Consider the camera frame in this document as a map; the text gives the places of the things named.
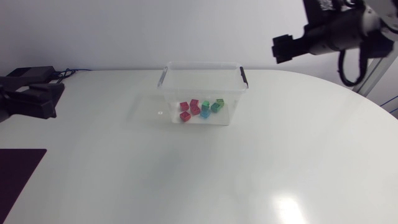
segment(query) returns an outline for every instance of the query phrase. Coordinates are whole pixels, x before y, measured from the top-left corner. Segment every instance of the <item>green cube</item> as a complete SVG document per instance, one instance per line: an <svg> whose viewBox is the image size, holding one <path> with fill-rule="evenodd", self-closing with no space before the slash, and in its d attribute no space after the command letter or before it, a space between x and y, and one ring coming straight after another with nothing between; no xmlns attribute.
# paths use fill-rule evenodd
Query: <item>green cube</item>
<svg viewBox="0 0 398 224"><path fill-rule="evenodd" d="M201 104L201 110L208 110L208 109L210 109L210 103L209 103L209 101L204 101Z"/></svg>
<svg viewBox="0 0 398 224"><path fill-rule="evenodd" d="M216 103L218 103L221 107L224 106L224 100L223 99L217 99Z"/></svg>
<svg viewBox="0 0 398 224"><path fill-rule="evenodd" d="M213 105L211 106L211 111L217 113L220 111L221 107L222 106L219 105L218 103L213 103Z"/></svg>

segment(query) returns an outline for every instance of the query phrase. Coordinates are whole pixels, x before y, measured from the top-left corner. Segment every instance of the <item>tabletop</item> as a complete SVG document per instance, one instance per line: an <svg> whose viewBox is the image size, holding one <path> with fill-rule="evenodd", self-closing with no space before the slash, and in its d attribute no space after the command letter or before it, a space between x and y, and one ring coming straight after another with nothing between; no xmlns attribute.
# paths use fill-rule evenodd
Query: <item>tabletop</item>
<svg viewBox="0 0 398 224"><path fill-rule="evenodd" d="M248 70L229 126L173 124L161 73L79 72L57 118L0 123L48 150L5 223L398 223L398 121L371 101Z"/></svg>

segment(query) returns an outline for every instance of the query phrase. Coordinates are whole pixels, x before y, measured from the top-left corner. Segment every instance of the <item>black handle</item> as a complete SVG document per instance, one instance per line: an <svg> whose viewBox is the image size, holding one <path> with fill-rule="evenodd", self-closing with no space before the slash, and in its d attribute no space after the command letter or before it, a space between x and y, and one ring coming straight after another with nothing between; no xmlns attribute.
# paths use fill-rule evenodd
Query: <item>black handle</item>
<svg viewBox="0 0 398 224"><path fill-rule="evenodd" d="M247 78L246 78L246 75L244 74L243 67L241 67L241 75L242 75L242 78L243 78L243 82L246 83L246 85L247 85L248 88L249 88L249 83L248 83L248 80L247 80Z"/></svg>

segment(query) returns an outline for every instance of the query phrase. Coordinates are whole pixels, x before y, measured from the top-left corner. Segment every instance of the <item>teal cube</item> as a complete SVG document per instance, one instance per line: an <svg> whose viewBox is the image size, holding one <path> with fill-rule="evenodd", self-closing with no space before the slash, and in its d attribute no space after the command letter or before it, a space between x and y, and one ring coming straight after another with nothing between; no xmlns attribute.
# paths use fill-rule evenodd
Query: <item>teal cube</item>
<svg viewBox="0 0 398 224"><path fill-rule="evenodd" d="M214 113L219 112L221 109L221 105L219 105L218 103L213 103L213 105L211 106L211 111Z"/></svg>
<svg viewBox="0 0 398 224"><path fill-rule="evenodd" d="M217 99L216 103L218 103L219 105L221 105L221 107L224 106L224 100L223 99Z"/></svg>
<svg viewBox="0 0 398 224"><path fill-rule="evenodd" d="M210 114L211 114L211 111L209 110L209 109L207 109L207 110L202 110L201 112L200 112L200 116L201 117L203 117L203 118L208 118L209 116L210 116Z"/></svg>
<svg viewBox="0 0 398 224"><path fill-rule="evenodd" d="M208 109L210 109L210 103L209 103L209 101L204 101L201 104L201 110L208 110Z"/></svg>

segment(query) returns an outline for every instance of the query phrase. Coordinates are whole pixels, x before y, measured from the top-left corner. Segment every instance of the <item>cube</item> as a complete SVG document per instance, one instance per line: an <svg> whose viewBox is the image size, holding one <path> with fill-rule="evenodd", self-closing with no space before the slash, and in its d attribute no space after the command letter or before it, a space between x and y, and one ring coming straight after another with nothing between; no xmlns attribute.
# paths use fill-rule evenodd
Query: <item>cube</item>
<svg viewBox="0 0 398 224"><path fill-rule="evenodd" d="M219 112L221 109L221 105L219 105L218 103L213 103L213 105L211 106L211 111L214 113Z"/></svg>
<svg viewBox="0 0 398 224"><path fill-rule="evenodd" d="M191 100L191 103L189 104L190 106L198 106L198 104L199 104L199 100L194 100L194 99L192 99Z"/></svg>
<svg viewBox="0 0 398 224"><path fill-rule="evenodd" d="M187 111L189 109L188 103L187 102L180 103L180 109L181 111Z"/></svg>
<svg viewBox="0 0 398 224"><path fill-rule="evenodd" d="M208 109L210 109L210 103L209 103L209 101L204 101L201 104L201 110L203 111L203 110L208 110Z"/></svg>
<svg viewBox="0 0 398 224"><path fill-rule="evenodd" d="M191 106L191 113L192 113L192 115L198 115L198 114L200 114L200 108L199 108L199 106L195 106L195 105Z"/></svg>
<svg viewBox="0 0 398 224"><path fill-rule="evenodd" d="M207 110L202 110L201 112L200 112L200 116L201 117L203 117L203 118L208 118L209 116L210 116L210 114L211 114L211 110L209 110L209 109L207 109Z"/></svg>
<svg viewBox="0 0 398 224"><path fill-rule="evenodd" d="M191 115L185 111L180 114L180 118L183 122L187 122L189 119L191 119Z"/></svg>
<svg viewBox="0 0 398 224"><path fill-rule="evenodd" d="M218 103L219 105L221 105L221 107L224 106L224 100L223 99L217 99L216 103Z"/></svg>

